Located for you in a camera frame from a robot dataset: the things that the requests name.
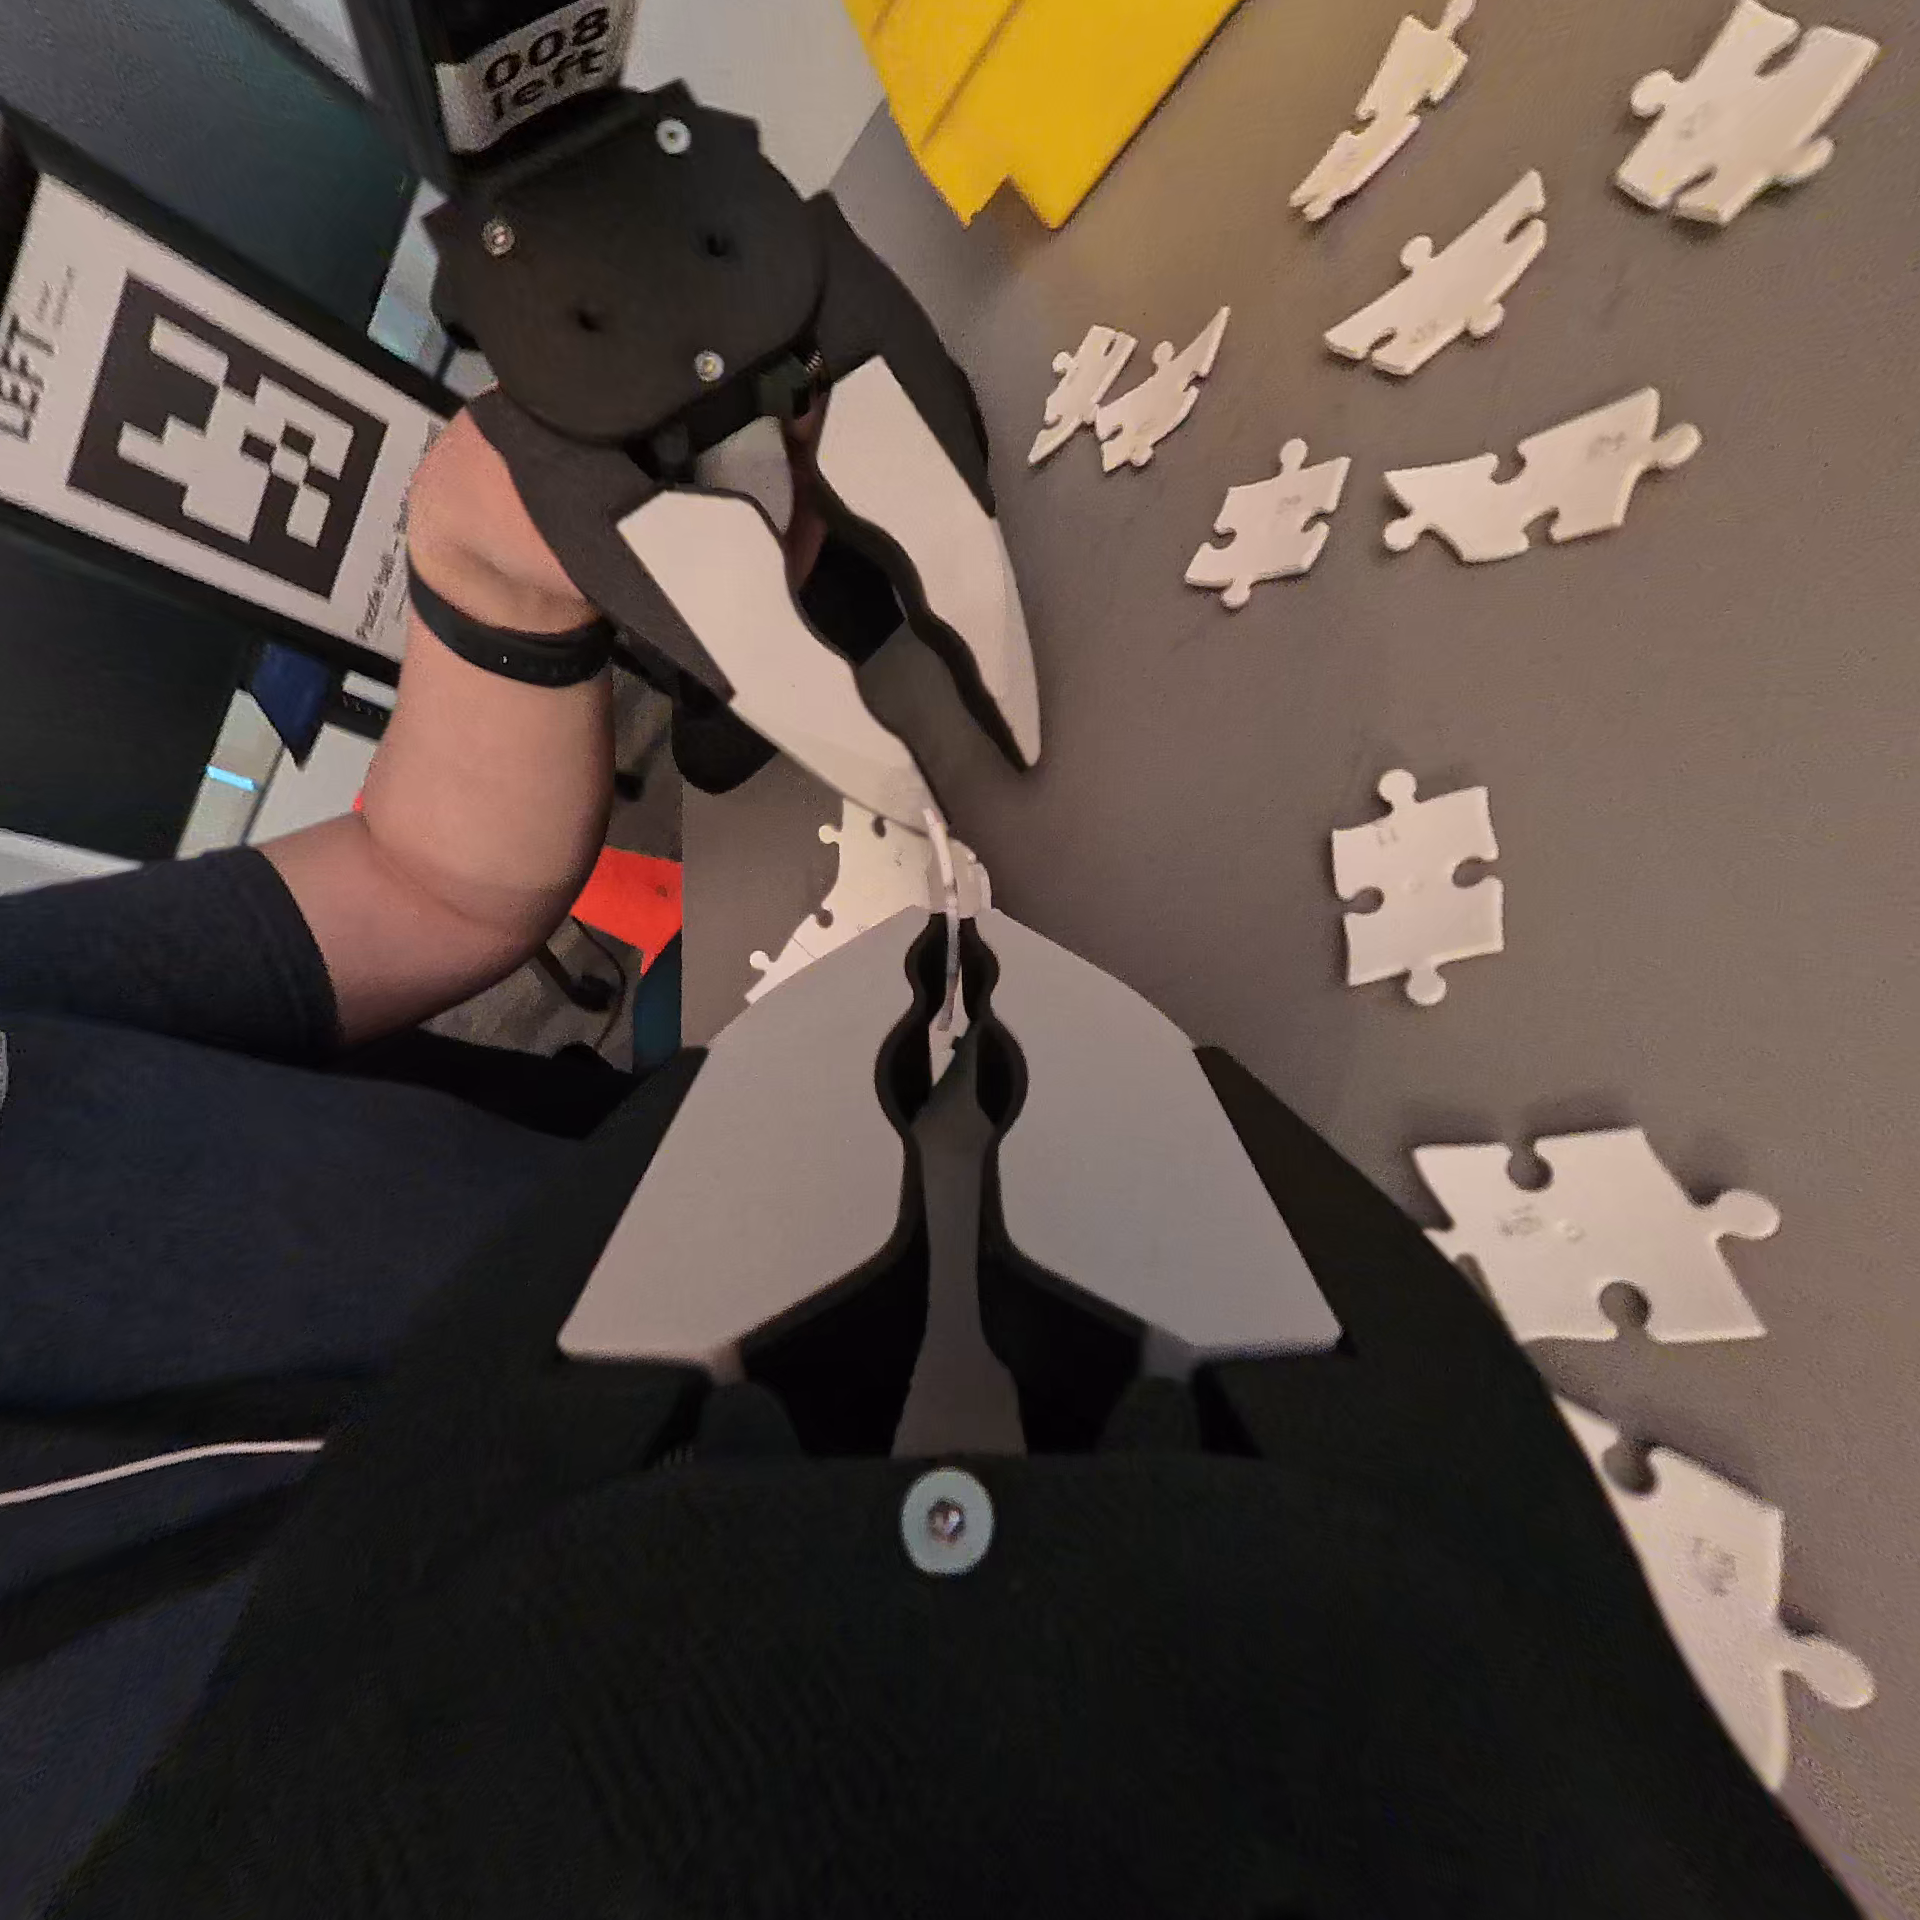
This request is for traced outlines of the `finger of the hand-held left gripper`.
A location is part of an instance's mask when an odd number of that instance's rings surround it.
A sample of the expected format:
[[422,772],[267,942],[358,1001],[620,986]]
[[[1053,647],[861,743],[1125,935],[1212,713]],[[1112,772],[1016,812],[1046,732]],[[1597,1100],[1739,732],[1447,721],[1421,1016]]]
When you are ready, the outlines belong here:
[[907,832],[944,834],[917,754],[878,721],[853,663],[805,617],[784,542],[759,502],[654,488],[611,508],[611,534],[709,657],[736,721],[843,800]]
[[885,574],[977,727],[1015,768],[1033,770],[1040,682],[1012,553],[993,508],[885,356],[833,382],[814,473],[831,528]]

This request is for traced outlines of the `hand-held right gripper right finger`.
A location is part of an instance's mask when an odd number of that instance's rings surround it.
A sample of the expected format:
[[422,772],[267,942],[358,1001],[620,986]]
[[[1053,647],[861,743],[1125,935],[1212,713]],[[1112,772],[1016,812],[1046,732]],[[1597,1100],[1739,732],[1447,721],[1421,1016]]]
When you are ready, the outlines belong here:
[[1328,1354],[1336,1316],[1191,1038],[996,908],[966,934],[1006,1251],[1141,1334],[1158,1371]]

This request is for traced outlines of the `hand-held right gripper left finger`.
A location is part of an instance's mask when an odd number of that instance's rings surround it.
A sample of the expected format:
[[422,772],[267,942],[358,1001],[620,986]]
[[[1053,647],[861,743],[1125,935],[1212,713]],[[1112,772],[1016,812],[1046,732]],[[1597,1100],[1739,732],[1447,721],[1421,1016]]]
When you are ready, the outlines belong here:
[[569,1361],[740,1378],[753,1336],[896,1243],[947,938],[899,912],[709,1046],[560,1330]]

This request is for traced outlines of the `white puzzle piece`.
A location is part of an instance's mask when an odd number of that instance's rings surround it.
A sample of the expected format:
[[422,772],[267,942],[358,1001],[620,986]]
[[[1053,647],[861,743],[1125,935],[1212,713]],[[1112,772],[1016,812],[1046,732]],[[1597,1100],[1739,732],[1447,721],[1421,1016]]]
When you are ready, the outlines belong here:
[[929,812],[926,826],[928,912],[944,927],[944,996],[928,1025],[928,1067],[932,1082],[940,1082],[958,1042],[969,1031],[963,931],[983,911],[992,908],[992,878],[988,866],[950,834],[936,814]]

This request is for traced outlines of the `assembled white puzzle section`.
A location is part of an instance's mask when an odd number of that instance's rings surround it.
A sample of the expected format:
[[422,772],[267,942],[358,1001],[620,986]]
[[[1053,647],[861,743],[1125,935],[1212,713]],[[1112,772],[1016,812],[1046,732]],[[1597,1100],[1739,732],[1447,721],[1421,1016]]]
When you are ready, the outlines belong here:
[[843,800],[839,824],[825,824],[817,838],[836,850],[831,889],[792,929],[780,953],[751,953],[757,982],[748,988],[744,1004],[757,1004],[893,915],[909,908],[941,915],[948,905],[948,883],[958,915],[973,916],[992,908],[989,871],[947,828],[926,834]]

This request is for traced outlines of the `person's left forearm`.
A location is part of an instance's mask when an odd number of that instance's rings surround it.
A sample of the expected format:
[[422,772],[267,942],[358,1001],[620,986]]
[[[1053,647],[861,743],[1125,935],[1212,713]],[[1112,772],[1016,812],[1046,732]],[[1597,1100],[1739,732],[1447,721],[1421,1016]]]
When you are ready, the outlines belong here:
[[363,1046],[488,993],[563,929],[608,842],[614,675],[503,680],[421,624],[356,807],[264,843]]

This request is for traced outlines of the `scattered loose puzzle pieces group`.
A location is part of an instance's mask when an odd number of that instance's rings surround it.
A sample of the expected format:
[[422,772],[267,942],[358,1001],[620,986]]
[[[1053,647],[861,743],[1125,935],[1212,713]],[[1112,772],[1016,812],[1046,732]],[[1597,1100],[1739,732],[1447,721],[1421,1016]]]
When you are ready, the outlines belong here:
[[1376,195],[1283,208],[1399,4],[1227,31],[1046,274],[1197,412],[1027,484],[1061,921],[1175,986],[1547,1370],[1765,1786],[1912,1713],[1915,4],[1822,177],[1625,196],[1733,4],[1479,4]]

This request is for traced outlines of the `person's left hand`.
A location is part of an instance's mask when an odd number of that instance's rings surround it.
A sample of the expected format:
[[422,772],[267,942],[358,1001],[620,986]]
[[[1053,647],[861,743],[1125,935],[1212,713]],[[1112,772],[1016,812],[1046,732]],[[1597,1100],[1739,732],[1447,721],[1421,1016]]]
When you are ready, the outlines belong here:
[[540,536],[471,404],[408,482],[407,548],[438,600],[488,628],[553,639],[600,617]]

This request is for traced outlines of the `black wristband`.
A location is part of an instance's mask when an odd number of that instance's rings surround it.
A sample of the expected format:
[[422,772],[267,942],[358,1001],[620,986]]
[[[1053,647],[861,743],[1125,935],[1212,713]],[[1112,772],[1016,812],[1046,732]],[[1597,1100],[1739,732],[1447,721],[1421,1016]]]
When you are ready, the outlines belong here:
[[407,574],[407,598],[441,647],[518,686],[560,690],[590,683],[616,651],[616,626],[605,617],[558,633],[497,628],[455,608],[415,570]]

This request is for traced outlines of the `red object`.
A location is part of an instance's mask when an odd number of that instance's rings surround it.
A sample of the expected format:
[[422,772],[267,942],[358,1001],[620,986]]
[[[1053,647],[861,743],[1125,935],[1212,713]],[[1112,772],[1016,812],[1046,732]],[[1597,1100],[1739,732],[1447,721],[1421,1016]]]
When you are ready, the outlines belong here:
[[683,929],[683,866],[673,857],[603,849],[572,919],[638,955],[644,976]]

